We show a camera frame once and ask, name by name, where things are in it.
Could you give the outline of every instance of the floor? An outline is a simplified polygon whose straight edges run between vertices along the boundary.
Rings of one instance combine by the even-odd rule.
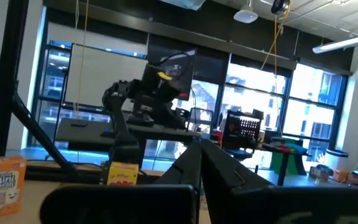
[[[82,163],[93,163],[100,165],[108,159],[107,154],[93,153],[93,152],[76,152],[60,150],[64,157],[71,162],[82,162]],[[29,147],[22,150],[7,150],[7,156],[22,155],[26,159],[41,159],[44,160],[47,152],[41,147]],[[143,169],[147,170],[159,170],[166,171],[170,168],[173,161],[162,161],[155,159],[144,159]],[[278,175],[272,170],[258,170],[258,175],[270,181],[271,183],[277,183]],[[316,181],[315,179],[309,178],[307,175],[288,175],[285,177],[284,186],[297,186],[297,187],[347,187],[346,184],[337,183],[331,179],[328,182]]]

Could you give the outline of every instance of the ceiling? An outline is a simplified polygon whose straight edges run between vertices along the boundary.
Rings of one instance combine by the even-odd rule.
[[[212,0],[236,9],[247,0]],[[253,0],[254,12],[259,17],[274,20],[270,12],[273,0]],[[292,0],[287,25],[329,38],[344,40],[358,35],[358,0]]]

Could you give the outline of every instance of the black basket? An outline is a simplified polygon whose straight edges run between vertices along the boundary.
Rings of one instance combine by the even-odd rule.
[[[225,149],[255,149],[260,130],[260,119],[240,111],[228,111],[223,130]]]

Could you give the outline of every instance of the cardboard box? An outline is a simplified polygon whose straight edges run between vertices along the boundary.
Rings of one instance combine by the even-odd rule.
[[[333,172],[334,172],[333,179],[335,181],[340,183],[347,183],[350,174],[348,171],[334,169]]]
[[[0,216],[19,211],[24,189],[26,160],[0,157]]]
[[[309,177],[313,179],[328,181],[329,172],[325,172],[321,169],[317,169],[316,167],[310,167]]]

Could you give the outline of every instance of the wooden table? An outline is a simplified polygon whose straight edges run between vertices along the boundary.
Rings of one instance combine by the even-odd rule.
[[[164,172],[145,170],[148,175],[162,175]],[[58,182],[26,181],[21,211],[12,215],[0,217],[3,224],[39,224],[39,210],[44,198],[56,188],[66,185]],[[200,206],[200,224],[211,223],[206,203]]]

